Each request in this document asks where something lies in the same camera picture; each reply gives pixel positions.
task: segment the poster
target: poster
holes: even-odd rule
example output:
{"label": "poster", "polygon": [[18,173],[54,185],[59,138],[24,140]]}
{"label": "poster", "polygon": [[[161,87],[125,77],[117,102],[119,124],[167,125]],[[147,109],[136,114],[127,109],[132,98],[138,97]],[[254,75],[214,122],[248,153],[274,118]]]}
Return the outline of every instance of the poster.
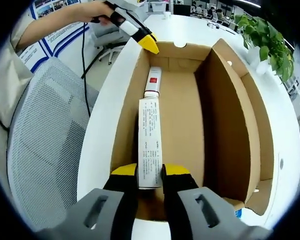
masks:
{"label": "poster", "polygon": [[[34,19],[40,19],[50,13],[58,11],[66,6],[80,3],[80,0],[35,0],[30,7]],[[50,56],[54,56],[58,48],[64,48],[69,44],[69,39],[83,29],[82,22],[75,22],[46,36],[42,43]]]}
{"label": "poster", "polygon": [[26,67],[34,73],[41,63],[49,59],[49,56],[41,43],[36,42],[23,50],[19,58],[21,58]]}

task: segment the office floor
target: office floor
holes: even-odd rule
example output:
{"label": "office floor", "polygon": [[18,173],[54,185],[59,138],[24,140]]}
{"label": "office floor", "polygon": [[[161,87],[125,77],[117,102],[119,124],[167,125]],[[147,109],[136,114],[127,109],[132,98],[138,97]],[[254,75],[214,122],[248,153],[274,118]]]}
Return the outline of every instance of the office floor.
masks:
{"label": "office floor", "polygon": [[103,58],[102,61],[96,60],[86,74],[86,82],[94,89],[100,91],[118,55],[118,52],[113,54],[111,65],[108,65],[109,56]]}

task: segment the potted plant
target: potted plant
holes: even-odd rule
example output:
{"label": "potted plant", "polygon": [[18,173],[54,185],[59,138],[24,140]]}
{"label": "potted plant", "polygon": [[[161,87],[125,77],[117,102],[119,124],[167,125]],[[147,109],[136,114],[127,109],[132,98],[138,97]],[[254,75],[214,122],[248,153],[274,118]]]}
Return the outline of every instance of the potted plant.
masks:
{"label": "potted plant", "polygon": [[249,53],[256,52],[258,49],[259,63],[264,66],[272,67],[272,70],[281,78],[282,82],[287,81],[294,71],[294,58],[285,45],[285,40],[268,21],[260,17],[247,15],[236,15],[235,23],[238,29],[242,30],[243,45]]}

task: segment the white desk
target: white desk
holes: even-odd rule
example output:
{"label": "white desk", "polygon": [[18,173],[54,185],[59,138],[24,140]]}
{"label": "white desk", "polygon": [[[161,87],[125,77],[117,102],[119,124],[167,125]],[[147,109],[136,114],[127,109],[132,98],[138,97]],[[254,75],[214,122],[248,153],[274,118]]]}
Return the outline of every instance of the white desk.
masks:
{"label": "white desk", "polygon": [[[219,38],[225,41],[247,65],[265,102],[274,144],[274,173],[269,207],[263,216],[249,209],[242,210],[242,220],[249,225],[267,228],[282,216],[292,201],[300,178],[300,134],[296,114],[280,79],[274,74],[257,76],[245,61],[247,50],[240,35],[207,27],[207,21],[193,17],[151,15],[146,25],[159,41],[213,46]],[[77,199],[94,188],[103,188],[110,173],[116,129],[130,79],[141,47],[130,40],[113,64],[89,120],[78,170]],[[283,168],[280,170],[280,159]],[[170,239],[168,223],[136,219],[133,239]]]}

